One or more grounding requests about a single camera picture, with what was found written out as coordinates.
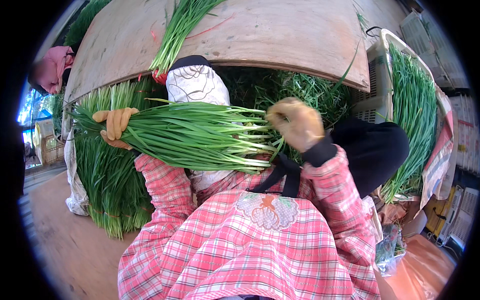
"wooden board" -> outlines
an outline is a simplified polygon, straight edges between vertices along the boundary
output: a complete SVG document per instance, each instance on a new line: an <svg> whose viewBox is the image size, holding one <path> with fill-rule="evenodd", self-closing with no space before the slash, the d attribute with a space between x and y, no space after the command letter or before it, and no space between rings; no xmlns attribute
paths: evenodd
<svg viewBox="0 0 480 300"><path fill-rule="evenodd" d="M109 239L89 216L71 213L66 171L29 192L47 277L62 299L118 299L120 257L138 233Z"/></svg>
<svg viewBox="0 0 480 300"><path fill-rule="evenodd" d="M93 20L65 92L72 102L91 90L147 73L173 0L113 0ZM206 15L178 58L203 55L215 65L256 66L344 81L370 91L360 24L351 0L227 0Z"/></svg>

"hand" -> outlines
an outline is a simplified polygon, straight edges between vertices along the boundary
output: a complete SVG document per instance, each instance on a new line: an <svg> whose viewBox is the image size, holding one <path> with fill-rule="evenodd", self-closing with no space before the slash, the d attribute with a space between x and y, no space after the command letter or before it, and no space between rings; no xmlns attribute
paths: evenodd
<svg viewBox="0 0 480 300"><path fill-rule="evenodd" d="M130 150L132 147L119 140L119 138L121 137L122 132L127 129L130 117L137 112L138 109L136 108L101 110L94 113L92 119L99 123L107 120L107 130L100 131L100 135L107 144L113 147Z"/></svg>
<svg viewBox="0 0 480 300"><path fill-rule="evenodd" d="M325 135L320 114L295 97L283 98L269 107L266 119L300 153L312 148Z"/></svg>

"pink jacket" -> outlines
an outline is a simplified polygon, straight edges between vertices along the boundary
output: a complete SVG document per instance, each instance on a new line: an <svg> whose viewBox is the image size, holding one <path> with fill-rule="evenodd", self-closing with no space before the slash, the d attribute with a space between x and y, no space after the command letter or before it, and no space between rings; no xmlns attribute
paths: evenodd
<svg viewBox="0 0 480 300"><path fill-rule="evenodd" d="M120 299L379 299L374 229L345 151L303 166L298 198L248 192L271 174L232 172L193 203L183 168L135 160L155 211L119 264Z"/></svg>
<svg viewBox="0 0 480 300"><path fill-rule="evenodd" d="M73 65L74 57L68 53L73 53L69 46L56 46L50 48L42 58L44 70L37 82L50 94L60 92L63 72Z"/></svg>

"black hook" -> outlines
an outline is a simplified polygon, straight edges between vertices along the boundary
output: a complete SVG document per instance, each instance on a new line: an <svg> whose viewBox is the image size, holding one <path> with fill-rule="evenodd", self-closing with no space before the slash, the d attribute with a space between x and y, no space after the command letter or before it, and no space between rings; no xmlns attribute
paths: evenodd
<svg viewBox="0 0 480 300"><path fill-rule="evenodd" d="M368 34L368 32L371 31L372 29L376 29L376 28L378 28L378 29L380 29L380 30L383 29L383 28L378 27L378 26L370 27L369 29L367 29L367 31L365 31L365 34L368 35L368 36L371 36L371 35Z"/></svg>

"black sleeve cuff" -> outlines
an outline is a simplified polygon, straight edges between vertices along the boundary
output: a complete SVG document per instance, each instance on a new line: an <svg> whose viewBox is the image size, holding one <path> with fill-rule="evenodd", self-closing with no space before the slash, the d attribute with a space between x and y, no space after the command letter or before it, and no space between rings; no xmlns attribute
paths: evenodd
<svg viewBox="0 0 480 300"><path fill-rule="evenodd" d="M135 149L130 149L130 152L133 153L133 155L135 155L135 157L138 157L140 154L142 154L142 152L138 151L138 150L135 150Z"/></svg>
<svg viewBox="0 0 480 300"><path fill-rule="evenodd" d="M327 160L335 157L337 148L332 144L332 137L326 135L315 146L302 154L303 160L312 166L321 167Z"/></svg>

